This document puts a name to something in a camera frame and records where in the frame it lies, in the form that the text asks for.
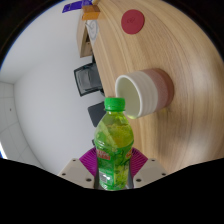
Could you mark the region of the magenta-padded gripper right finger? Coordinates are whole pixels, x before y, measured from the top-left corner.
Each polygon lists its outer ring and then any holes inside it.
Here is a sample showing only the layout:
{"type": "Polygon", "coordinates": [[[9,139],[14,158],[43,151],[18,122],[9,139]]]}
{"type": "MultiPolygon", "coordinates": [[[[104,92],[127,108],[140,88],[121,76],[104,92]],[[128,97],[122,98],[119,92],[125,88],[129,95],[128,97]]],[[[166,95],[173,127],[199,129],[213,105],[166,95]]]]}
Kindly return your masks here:
{"type": "Polygon", "coordinates": [[[132,149],[128,174],[128,189],[146,186],[167,175],[167,171],[155,158],[147,158],[136,148],[132,149]]]}

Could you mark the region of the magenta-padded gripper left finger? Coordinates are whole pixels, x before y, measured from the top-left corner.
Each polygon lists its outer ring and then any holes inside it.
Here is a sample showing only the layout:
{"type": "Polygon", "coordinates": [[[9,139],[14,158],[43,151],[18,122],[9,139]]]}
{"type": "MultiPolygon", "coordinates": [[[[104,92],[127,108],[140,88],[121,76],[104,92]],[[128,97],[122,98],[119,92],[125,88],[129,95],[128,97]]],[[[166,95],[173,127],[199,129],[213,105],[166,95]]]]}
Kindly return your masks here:
{"type": "Polygon", "coordinates": [[[97,189],[99,175],[96,148],[90,149],[80,158],[72,158],[58,176],[78,186],[97,189]]]}

